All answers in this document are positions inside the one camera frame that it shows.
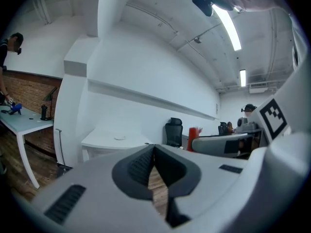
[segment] desk leg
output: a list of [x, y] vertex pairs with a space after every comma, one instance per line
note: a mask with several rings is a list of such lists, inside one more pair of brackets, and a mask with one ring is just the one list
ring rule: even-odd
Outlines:
[[23, 161], [24, 167], [26, 169], [26, 172], [27, 172], [31, 182], [35, 186], [35, 188], [39, 188], [40, 187], [39, 183], [35, 179], [34, 173], [31, 170], [31, 167], [30, 167], [29, 162], [28, 162], [28, 158], [27, 158], [27, 155], [26, 155], [26, 150], [25, 150], [25, 147], [24, 147], [23, 136], [20, 135], [20, 134], [17, 134], [16, 137], [17, 137], [17, 144], [18, 144], [19, 153], [20, 153], [21, 159]]
[[83, 162], [86, 162], [89, 160], [88, 151], [86, 149], [82, 150], [82, 156], [83, 156]]

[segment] brick wall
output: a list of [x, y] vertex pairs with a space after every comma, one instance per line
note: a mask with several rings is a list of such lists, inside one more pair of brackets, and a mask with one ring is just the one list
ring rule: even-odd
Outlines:
[[[54, 117], [57, 95], [62, 82], [60, 79], [11, 71], [4, 72], [3, 79], [15, 102], [21, 103], [23, 107], [39, 114], [41, 114], [41, 106], [44, 104], [48, 107], [47, 116], [50, 116], [51, 102], [42, 100], [54, 87], [57, 87], [52, 103], [52, 117]], [[52, 127], [29, 133], [25, 135], [25, 139], [41, 149], [55, 153]]]

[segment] white desk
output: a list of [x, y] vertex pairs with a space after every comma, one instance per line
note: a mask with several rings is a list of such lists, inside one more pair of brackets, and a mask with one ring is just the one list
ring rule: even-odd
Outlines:
[[[10, 110], [8, 106], [0, 106], [1, 110]], [[35, 188], [39, 188], [38, 181], [35, 179], [34, 173], [31, 170], [31, 167], [28, 162], [28, 158], [26, 155], [25, 147], [24, 147], [24, 135], [35, 132], [38, 130], [42, 130], [48, 127], [53, 126], [53, 121], [41, 121], [41, 115], [33, 112], [31, 110], [28, 110], [26, 108], [21, 109], [21, 115], [16, 112], [13, 115], [4, 114], [0, 112], [0, 120], [1, 122], [8, 127], [17, 138], [17, 144], [19, 153], [21, 156], [21, 159], [23, 161], [23, 164], [25, 166], [26, 172], [31, 180], [31, 182], [34, 184]]]
[[110, 132], [100, 128], [94, 129], [82, 142], [83, 161], [89, 160], [88, 150], [91, 148], [116, 152], [144, 144], [152, 144], [150, 140], [136, 132]]

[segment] red object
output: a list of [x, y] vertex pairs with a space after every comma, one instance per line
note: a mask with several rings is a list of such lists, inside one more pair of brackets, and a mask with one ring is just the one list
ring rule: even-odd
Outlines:
[[192, 144], [193, 139], [196, 139], [196, 138], [199, 138], [199, 129], [195, 128], [195, 127], [190, 128], [189, 129], [189, 137], [188, 137], [188, 147], [187, 147], [188, 151], [194, 152], [192, 147], [191, 147], [191, 144]]

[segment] table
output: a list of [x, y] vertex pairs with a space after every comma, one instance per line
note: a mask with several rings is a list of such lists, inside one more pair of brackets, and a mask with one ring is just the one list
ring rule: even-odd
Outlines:
[[[10, 108], [8, 106], [0, 106], [0, 111], [1, 110], [10, 110]], [[40, 114], [26, 108], [22, 108], [20, 112], [21, 115], [19, 115], [18, 112], [13, 115], [0, 112], [0, 121], [16, 135], [19, 153], [26, 172], [35, 188], [39, 188], [40, 186], [38, 181], [35, 179], [34, 173], [29, 165], [29, 161], [26, 155], [24, 147], [24, 135], [52, 127], [53, 121], [41, 121]]]
[[89, 148], [112, 151], [126, 150], [144, 144], [150, 140], [137, 132], [112, 132], [101, 128], [94, 129], [82, 142], [83, 161], [89, 160]]

